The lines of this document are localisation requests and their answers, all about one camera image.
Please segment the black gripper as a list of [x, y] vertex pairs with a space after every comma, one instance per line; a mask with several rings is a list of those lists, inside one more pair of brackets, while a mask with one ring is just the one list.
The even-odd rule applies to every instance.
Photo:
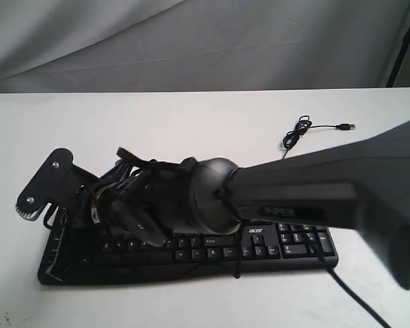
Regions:
[[119, 160], [101, 177], [71, 165], [77, 187], [68, 207], [60, 208], [47, 243], [46, 274], [62, 282], [68, 267], [68, 225], [77, 231], [98, 233], [111, 240], [134, 236], [153, 247], [168, 239], [156, 218], [151, 195], [161, 173], [175, 165], [155, 160]]

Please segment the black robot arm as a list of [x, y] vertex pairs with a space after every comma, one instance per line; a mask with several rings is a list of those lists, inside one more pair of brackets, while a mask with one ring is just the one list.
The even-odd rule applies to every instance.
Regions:
[[329, 228], [359, 232], [410, 288], [410, 120], [367, 140], [253, 167], [143, 161], [66, 188], [38, 279], [161, 282], [264, 269], [330, 269]]

